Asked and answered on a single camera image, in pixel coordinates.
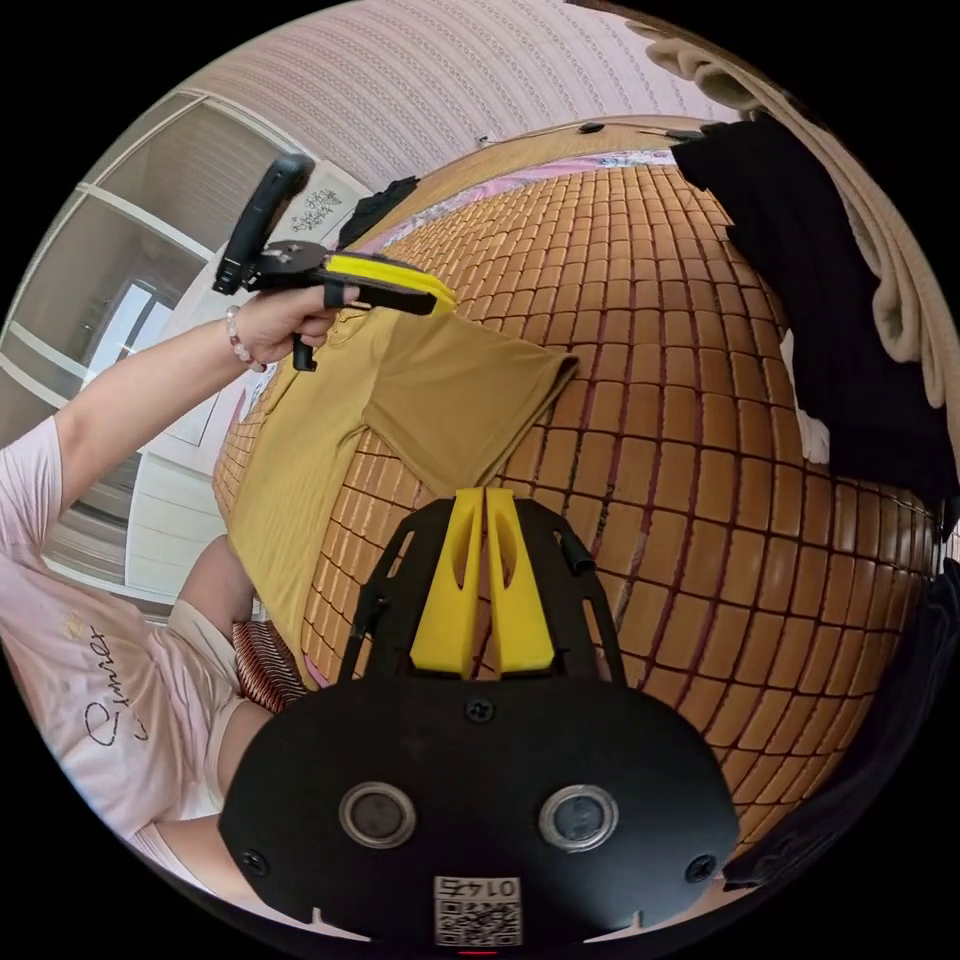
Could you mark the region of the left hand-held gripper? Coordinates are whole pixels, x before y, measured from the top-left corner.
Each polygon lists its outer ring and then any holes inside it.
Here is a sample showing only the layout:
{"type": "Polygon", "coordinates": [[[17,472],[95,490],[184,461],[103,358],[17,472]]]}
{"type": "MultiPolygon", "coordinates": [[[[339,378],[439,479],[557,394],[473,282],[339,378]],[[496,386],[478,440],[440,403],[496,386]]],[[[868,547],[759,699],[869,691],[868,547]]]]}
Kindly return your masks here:
{"type": "Polygon", "coordinates": [[[315,243],[268,245],[243,268],[243,289],[251,293],[315,286],[354,286],[360,310],[388,308],[421,317],[455,309],[456,295],[436,277],[379,254],[331,251],[315,243]]]}

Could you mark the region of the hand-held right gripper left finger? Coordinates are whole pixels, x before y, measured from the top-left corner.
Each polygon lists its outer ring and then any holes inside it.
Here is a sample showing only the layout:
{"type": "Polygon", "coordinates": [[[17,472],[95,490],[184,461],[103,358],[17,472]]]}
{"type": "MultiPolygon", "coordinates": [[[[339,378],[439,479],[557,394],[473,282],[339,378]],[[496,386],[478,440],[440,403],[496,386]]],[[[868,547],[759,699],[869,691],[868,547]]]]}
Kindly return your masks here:
{"type": "Polygon", "coordinates": [[[462,489],[450,504],[440,552],[410,650],[422,672],[467,679],[472,671],[483,549],[484,492],[462,489]]]}

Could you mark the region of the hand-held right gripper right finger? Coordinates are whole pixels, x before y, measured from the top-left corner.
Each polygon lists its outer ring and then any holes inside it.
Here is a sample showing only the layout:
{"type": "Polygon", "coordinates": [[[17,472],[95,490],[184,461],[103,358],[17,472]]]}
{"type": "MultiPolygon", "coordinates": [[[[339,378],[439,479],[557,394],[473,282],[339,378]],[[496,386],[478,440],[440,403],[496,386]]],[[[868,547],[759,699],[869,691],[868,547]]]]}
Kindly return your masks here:
{"type": "Polygon", "coordinates": [[[492,639],[500,674],[542,673],[554,645],[513,493],[485,495],[492,639]]]}

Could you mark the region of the person's left hand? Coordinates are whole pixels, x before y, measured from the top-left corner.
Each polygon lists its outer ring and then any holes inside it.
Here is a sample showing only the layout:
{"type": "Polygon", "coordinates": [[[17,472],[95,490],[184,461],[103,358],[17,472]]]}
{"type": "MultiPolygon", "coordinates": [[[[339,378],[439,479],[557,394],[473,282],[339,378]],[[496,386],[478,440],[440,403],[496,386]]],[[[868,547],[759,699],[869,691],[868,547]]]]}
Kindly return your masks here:
{"type": "Polygon", "coordinates": [[[247,366],[263,369],[292,353],[297,342],[316,348],[336,314],[359,294],[357,287],[338,285],[259,293],[228,322],[234,352],[247,366]]]}

